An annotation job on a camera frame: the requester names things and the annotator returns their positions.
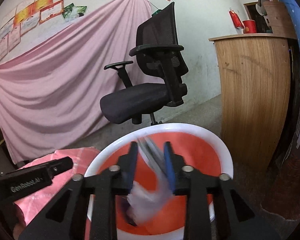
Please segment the crushed silver red wrapper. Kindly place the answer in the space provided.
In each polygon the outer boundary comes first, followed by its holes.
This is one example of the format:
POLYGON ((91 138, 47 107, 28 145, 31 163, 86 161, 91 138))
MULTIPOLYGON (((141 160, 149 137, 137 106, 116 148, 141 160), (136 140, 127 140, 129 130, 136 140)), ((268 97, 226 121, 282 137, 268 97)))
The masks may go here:
POLYGON ((150 138, 137 139, 141 157, 139 178, 127 196, 125 216, 129 224, 140 226, 154 218, 172 198, 163 150, 150 138))

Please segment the pink checkered tablecloth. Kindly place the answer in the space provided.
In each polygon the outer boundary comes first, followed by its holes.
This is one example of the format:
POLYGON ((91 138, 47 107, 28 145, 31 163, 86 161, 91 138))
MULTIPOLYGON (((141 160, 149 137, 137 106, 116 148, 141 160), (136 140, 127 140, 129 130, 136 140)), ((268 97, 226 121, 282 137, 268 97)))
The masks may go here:
POLYGON ((21 200, 16 201, 23 213, 23 223, 28 225, 31 220, 42 210, 42 208, 52 199, 52 197, 77 173, 85 174, 88 166, 99 154, 99 150, 94 147, 83 147, 66 150, 56 150, 41 158, 26 164, 23 168, 31 167, 47 161, 70 157, 73 161, 73 167, 57 176, 52 180, 52 185, 41 189, 21 200))

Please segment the red and white basin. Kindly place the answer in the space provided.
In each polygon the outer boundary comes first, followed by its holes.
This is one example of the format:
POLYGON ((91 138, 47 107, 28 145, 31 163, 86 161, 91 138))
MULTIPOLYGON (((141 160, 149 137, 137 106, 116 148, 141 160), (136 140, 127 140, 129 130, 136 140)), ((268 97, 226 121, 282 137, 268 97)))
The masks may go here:
MULTIPOLYGON (((191 124, 171 123, 148 126, 122 136, 102 150, 88 166, 85 176, 93 176, 117 163, 119 156, 129 150, 130 142, 150 137, 162 150, 169 141, 174 152, 181 155, 186 165, 200 172, 219 176, 234 175, 230 152, 224 142, 209 130, 191 124)), ((133 227, 117 211, 118 239, 183 239, 186 215, 186 197, 172 197, 147 223, 133 227)))

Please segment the pink hanging sheet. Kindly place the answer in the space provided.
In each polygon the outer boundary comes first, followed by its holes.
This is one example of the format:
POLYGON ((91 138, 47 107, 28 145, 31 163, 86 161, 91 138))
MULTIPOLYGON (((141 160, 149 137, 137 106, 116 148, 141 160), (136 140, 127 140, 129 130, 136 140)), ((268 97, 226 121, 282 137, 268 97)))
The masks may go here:
POLYGON ((130 60, 148 0, 112 0, 0 64, 0 128, 14 163, 55 152, 107 124, 103 96, 123 88, 104 67, 130 60))

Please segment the wooden cabinet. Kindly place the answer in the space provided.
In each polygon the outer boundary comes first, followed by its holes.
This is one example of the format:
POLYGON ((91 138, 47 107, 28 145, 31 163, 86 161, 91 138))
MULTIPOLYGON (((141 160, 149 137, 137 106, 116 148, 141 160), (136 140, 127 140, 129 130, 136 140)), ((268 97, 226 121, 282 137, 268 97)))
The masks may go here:
POLYGON ((285 124, 289 39, 274 34, 214 37, 222 96, 221 139, 235 162, 265 171, 285 124))

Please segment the black office chair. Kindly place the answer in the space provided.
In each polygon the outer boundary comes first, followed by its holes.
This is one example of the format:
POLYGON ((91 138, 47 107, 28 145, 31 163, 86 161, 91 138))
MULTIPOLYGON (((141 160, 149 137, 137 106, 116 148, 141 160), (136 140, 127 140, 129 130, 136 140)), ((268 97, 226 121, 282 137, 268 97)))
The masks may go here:
POLYGON ((129 52, 133 61, 104 67, 115 70, 125 86, 101 98, 104 117, 113 124, 131 120, 139 125, 143 115, 149 115, 155 125, 155 112, 182 105, 187 95, 182 77, 189 71, 181 54, 183 49, 178 42, 172 2, 138 26, 136 45, 129 52))

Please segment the red cup on cabinet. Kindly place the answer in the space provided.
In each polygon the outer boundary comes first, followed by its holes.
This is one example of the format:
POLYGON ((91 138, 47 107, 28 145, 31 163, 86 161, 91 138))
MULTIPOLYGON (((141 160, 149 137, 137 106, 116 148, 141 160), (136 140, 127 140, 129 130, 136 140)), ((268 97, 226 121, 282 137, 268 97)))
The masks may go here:
POLYGON ((256 23, 254 20, 245 20, 243 21, 243 25, 244 25, 244 29, 243 29, 244 34, 257 33, 256 23))

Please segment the red hanging ornament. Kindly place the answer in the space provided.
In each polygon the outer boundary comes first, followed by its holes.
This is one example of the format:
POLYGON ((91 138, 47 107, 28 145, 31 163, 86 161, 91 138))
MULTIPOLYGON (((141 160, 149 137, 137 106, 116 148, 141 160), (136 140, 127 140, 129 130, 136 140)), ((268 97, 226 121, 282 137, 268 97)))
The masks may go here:
POLYGON ((236 29, 244 29, 244 25, 240 20, 239 15, 231 8, 229 9, 229 15, 236 29))

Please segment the wall certificates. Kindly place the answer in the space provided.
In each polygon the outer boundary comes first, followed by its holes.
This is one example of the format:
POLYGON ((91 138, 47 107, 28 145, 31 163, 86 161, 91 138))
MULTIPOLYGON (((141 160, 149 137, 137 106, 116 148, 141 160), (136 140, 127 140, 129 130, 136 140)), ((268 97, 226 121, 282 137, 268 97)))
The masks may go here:
POLYGON ((74 4, 63 0, 24 0, 3 19, 0 27, 0 61, 36 26, 58 16, 70 14, 74 4))

